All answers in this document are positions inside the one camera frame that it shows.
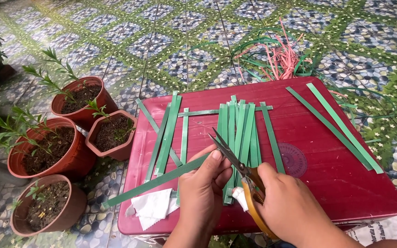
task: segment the tiled floor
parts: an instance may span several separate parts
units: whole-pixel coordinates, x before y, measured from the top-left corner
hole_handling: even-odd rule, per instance
[[[28,64],[55,69],[40,51],[49,46],[80,76],[102,77],[119,107],[135,115],[137,98],[258,82],[245,70],[243,81],[229,54],[253,28],[279,27],[279,17],[294,36],[305,34],[295,51],[317,55],[327,87],[355,88],[347,96],[358,106],[356,129],[367,141],[380,139],[369,146],[397,187],[397,0],[13,0],[0,5],[0,32],[5,62],[19,72],[0,85],[0,111],[16,104],[51,116],[52,95],[21,72]],[[185,55],[209,41],[218,43]],[[80,183],[89,197],[81,220],[68,231],[29,239],[8,225],[10,202],[22,188],[0,184],[0,247],[148,247],[119,234],[117,209],[98,204],[122,188],[126,168],[98,159]],[[212,237],[210,247],[267,245],[261,235],[246,236]]]

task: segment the orange scissor handle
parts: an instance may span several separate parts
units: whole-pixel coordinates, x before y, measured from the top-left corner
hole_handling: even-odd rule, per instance
[[[247,207],[257,226],[271,239],[279,239],[277,235],[275,235],[272,232],[272,230],[270,230],[270,228],[266,225],[266,223],[264,222],[263,218],[260,215],[260,212],[258,211],[257,207],[254,204],[254,201],[256,201],[259,204],[263,205],[264,204],[263,197],[255,189],[250,179],[242,178],[241,184],[243,185],[244,196],[246,198]]]

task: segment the pink raffia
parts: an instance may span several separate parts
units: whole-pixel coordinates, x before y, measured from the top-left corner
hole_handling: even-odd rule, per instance
[[[267,70],[265,70],[263,67],[261,67],[260,69],[265,74],[263,78],[267,77],[270,81],[296,78],[297,76],[295,76],[294,71],[298,62],[300,61],[298,55],[294,52],[292,47],[300,41],[300,39],[303,37],[303,34],[301,34],[296,41],[292,41],[292,43],[289,42],[289,38],[284,29],[283,21],[281,20],[281,17],[279,19],[280,19],[281,28],[283,29],[284,37],[286,39],[286,45],[281,41],[279,36],[275,35],[281,47],[270,48],[266,44],[257,43],[250,46],[245,51],[234,57],[235,59],[238,59],[240,58],[240,56],[246,54],[256,46],[265,47],[267,53],[267,63],[270,65],[270,68],[266,68]],[[311,59],[305,59],[304,61],[312,62]],[[240,74],[242,74],[240,66],[238,67],[238,70]]]

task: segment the brown plastic pot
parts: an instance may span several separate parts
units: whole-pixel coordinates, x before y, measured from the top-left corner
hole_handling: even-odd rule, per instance
[[[33,145],[27,142],[19,144],[12,148],[8,155],[7,164],[10,173],[17,178],[41,178],[52,174],[62,174],[72,181],[83,178],[96,161],[96,154],[85,145],[84,135],[76,129],[76,125],[73,121],[63,117],[47,120],[47,127],[51,129],[71,127],[74,129],[73,143],[67,153],[52,167],[36,175],[29,176],[21,162],[26,155],[23,153],[16,153],[16,151],[27,152]],[[40,130],[39,132],[40,133],[37,133],[33,129],[28,129],[27,136],[32,139],[43,139],[44,137],[41,134],[45,134],[47,131]],[[21,141],[26,141],[26,139],[21,137],[16,142]]]
[[[83,85],[82,82],[85,82],[87,86],[93,86],[93,85],[98,85],[102,86],[101,92],[97,95],[96,97],[96,102],[97,106],[100,108],[104,105],[107,105],[106,108],[104,109],[104,112],[109,114],[113,113],[114,111],[117,111],[117,105],[114,103],[113,99],[111,98],[110,94],[107,92],[107,90],[104,87],[104,82],[102,81],[101,78],[99,77],[85,77],[79,79],[79,81],[73,81],[67,86],[63,88],[63,90],[69,90],[69,91],[77,91],[80,90]],[[94,124],[94,121],[99,118],[100,116],[97,116],[93,118],[93,113],[95,112],[94,110],[88,110],[87,106],[83,107],[82,109],[75,111],[70,114],[63,114],[61,112],[61,109],[63,107],[63,104],[65,102],[65,95],[63,94],[58,94],[53,98],[52,101],[52,112],[53,114],[61,117],[66,117],[79,127],[82,127],[85,131],[89,131],[91,127]]]
[[[47,177],[40,178],[38,180],[38,185],[47,186],[57,183],[60,181],[65,181],[70,186],[70,192],[68,195],[67,203],[63,207],[61,213],[54,219],[48,226],[39,230],[37,232],[33,231],[28,224],[27,213],[29,207],[34,201],[31,196],[26,197],[26,194],[30,191],[30,187],[33,187],[35,182],[31,183],[21,194],[18,200],[22,203],[17,206],[10,217],[10,226],[15,234],[22,237],[30,237],[39,233],[56,232],[63,231],[70,228],[79,217],[85,211],[85,206],[87,203],[87,197],[85,193],[78,187],[72,185],[68,178],[62,175],[51,175]]]
[[[135,128],[137,125],[137,119],[130,115],[128,112],[124,110],[118,110],[116,112],[113,112],[110,114],[111,120],[115,120],[121,116],[125,116],[127,118],[130,118],[133,122],[134,125],[133,127]],[[96,140],[97,134],[99,133],[99,129],[101,128],[101,123],[103,121],[106,121],[105,117],[101,117],[97,119],[94,122],[93,127],[91,127],[90,132],[88,133],[87,139],[85,140],[85,144],[99,157],[112,157],[113,159],[119,160],[119,161],[124,161],[130,158],[131,155],[131,148],[133,147],[133,139],[134,139],[134,130],[131,131],[130,136],[128,137],[128,140],[113,149],[109,149],[108,151],[101,152],[95,145],[94,141]]]

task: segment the white tissue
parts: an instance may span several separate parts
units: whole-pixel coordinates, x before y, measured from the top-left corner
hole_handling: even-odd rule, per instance
[[[131,206],[125,211],[125,216],[136,214],[145,231],[179,208],[176,206],[177,198],[169,198],[172,190],[160,190],[131,199]]]
[[[234,193],[232,193],[232,197],[234,197],[238,203],[243,207],[243,211],[248,211],[249,209],[247,208],[247,203],[246,203],[246,198],[244,196],[244,189],[241,187],[235,188]]]

